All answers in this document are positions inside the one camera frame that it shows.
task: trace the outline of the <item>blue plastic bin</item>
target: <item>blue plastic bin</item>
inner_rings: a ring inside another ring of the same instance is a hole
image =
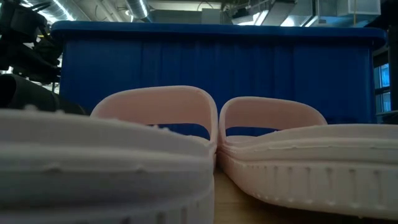
[[[69,22],[60,94],[92,109],[106,96],[191,85],[222,105],[236,96],[306,103],[329,123],[373,123],[372,50],[379,29]]]

